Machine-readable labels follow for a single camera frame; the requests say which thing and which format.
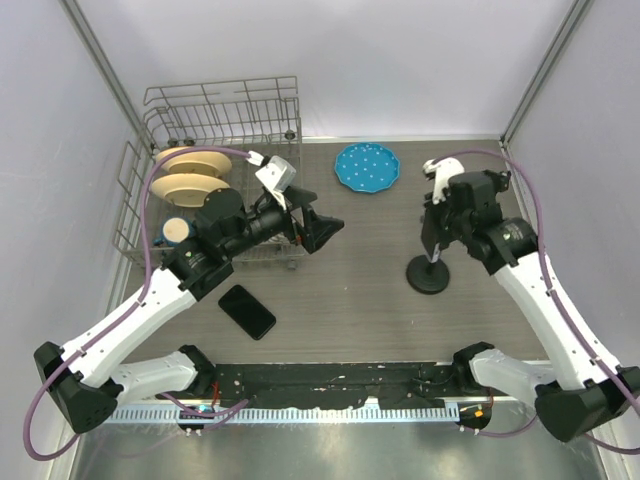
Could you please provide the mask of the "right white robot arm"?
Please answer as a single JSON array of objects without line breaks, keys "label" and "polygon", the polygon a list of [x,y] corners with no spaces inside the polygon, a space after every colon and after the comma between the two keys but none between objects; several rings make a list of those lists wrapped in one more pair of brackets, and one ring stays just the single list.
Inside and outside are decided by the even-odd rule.
[{"label": "right white robot arm", "polygon": [[479,342],[454,355],[451,380],[465,395],[492,388],[532,407],[557,440],[576,437],[624,414],[639,398],[639,369],[624,367],[590,330],[539,249],[532,226],[506,219],[497,200],[507,172],[467,172],[454,158],[425,167],[433,190],[425,197],[422,271],[445,272],[439,255],[463,244],[509,294],[543,346],[550,364],[536,367]]}]

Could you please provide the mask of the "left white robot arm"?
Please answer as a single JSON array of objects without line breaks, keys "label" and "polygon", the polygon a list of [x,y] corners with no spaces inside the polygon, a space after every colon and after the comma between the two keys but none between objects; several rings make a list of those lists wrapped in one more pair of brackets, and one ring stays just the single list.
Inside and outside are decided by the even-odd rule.
[{"label": "left white robot arm", "polygon": [[214,365],[195,346],[134,364],[126,358],[162,325],[191,308],[234,271],[233,259],[282,234],[308,253],[321,249],[344,226],[317,214],[316,194],[295,186],[278,202],[264,193],[251,207],[231,188],[207,195],[195,213],[194,235],[178,243],[145,281],[84,334],[59,346],[42,344],[34,360],[50,398],[77,434],[104,423],[120,405],[178,392],[205,397]]}]

